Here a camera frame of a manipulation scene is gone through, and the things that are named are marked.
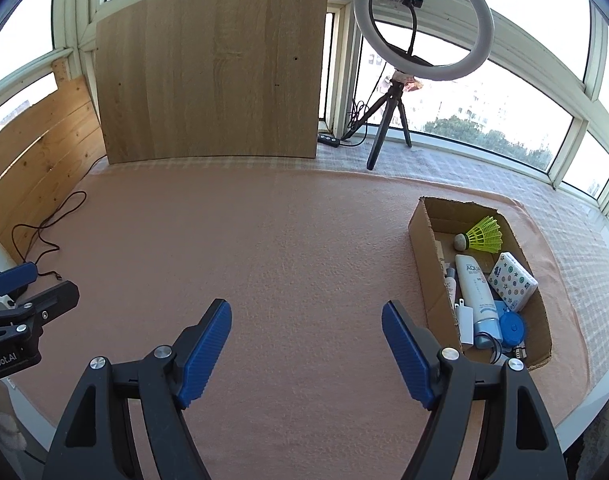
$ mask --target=white ring light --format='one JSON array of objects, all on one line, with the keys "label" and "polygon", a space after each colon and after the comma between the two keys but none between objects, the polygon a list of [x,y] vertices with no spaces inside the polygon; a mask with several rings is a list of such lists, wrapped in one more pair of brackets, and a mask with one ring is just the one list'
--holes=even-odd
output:
[{"label": "white ring light", "polygon": [[423,66],[396,54],[380,37],[372,22],[371,0],[354,0],[353,8],[358,27],[371,47],[387,62],[401,72],[434,81],[449,81],[464,77],[489,57],[493,43],[493,17],[485,0],[469,0],[478,20],[478,38],[469,54],[450,65]]}]

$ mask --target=shuttlecock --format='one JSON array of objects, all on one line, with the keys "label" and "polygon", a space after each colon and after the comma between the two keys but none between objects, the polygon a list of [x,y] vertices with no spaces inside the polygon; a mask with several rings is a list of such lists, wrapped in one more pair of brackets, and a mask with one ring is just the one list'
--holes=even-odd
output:
[{"label": "shuttlecock", "polygon": [[454,238],[454,249],[465,251],[476,249],[486,253],[497,253],[502,247],[502,232],[495,218],[488,216],[473,226],[467,234]]}]

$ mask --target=tripod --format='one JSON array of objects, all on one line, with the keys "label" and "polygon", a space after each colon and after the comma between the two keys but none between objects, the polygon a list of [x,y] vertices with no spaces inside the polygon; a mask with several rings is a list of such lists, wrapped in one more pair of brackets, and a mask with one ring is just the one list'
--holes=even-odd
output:
[{"label": "tripod", "polygon": [[369,153],[369,158],[367,159],[367,169],[369,171],[372,171],[376,165],[376,160],[380,154],[380,149],[382,149],[383,142],[385,142],[387,130],[389,129],[389,124],[391,123],[393,112],[396,108],[398,108],[398,111],[400,112],[400,120],[403,123],[405,142],[407,146],[411,148],[411,134],[409,133],[407,114],[405,113],[405,105],[403,104],[404,88],[404,83],[392,80],[387,93],[380,97],[380,99],[378,99],[378,101],[376,101],[374,105],[369,108],[369,111],[364,114],[347,133],[342,136],[341,140],[350,139],[351,136],[353,136],[353,134],[355,134],[362,126],[366,127],[367,121],[371,118],[371,116],[375,114],[381,108],[381,106],[385,104],[385,102],[387,103],[387,106],[385,107],[385,114],[383,115],[382,121],[380,121],[380,126],[378,126],[376,140],[374,140],[373,146],[371,146],[371,152]]}]

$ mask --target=blue gripper pad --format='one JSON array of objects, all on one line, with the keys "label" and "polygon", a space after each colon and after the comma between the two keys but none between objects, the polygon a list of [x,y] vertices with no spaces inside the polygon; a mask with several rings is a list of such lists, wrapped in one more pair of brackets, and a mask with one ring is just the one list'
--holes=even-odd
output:
[{"label": "blue gripper pad", "polygon": [[184,380],[177,395],[183,409],[187,408],[192,400],[202,396],[229,336],[231,324],[231,305],[225,301],[209,322],[185,365]]},{"label": "blue gripper pad", "polygon": [[398,363],[409,394],[413,399],[419,400],[426,410],[430,409],[436,396],[429,386],[429,365],[390,303],[383,307],[382,320],[387,343]]},{"label": "blue gripper pad", "polygon": [[38,279],[38,267],[33,262],[20,264],[0,273],[0,296],[9,294],[21,286]]}]

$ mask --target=pink fabric surface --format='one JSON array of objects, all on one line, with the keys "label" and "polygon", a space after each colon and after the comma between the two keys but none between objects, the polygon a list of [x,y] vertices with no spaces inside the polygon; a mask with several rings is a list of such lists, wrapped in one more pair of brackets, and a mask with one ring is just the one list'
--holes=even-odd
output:
[{"label": "pink fabric surface", "polygon": [[[197,167],[109,168],[80,188],[87,202],[45,234],[62,250],[41,260],[79,286],[80,303],[45,327],[42,362],[14,376],[53,423],[92,357],[139,359],[225,298],[232,333],[185,412],[212,477],[400,478],[427,412],[409,397],[380,315],[398,299],[426,325],[407,232],[420,196],[502,212],[547,308],[553,357],[533,378],[553,423],[587,393],[587,350],[557,264],[511,199],[403,178]],[[469,477],[481,415],[476,403],[454,478]],[[149,453],[140,459],[156,478]]]}]

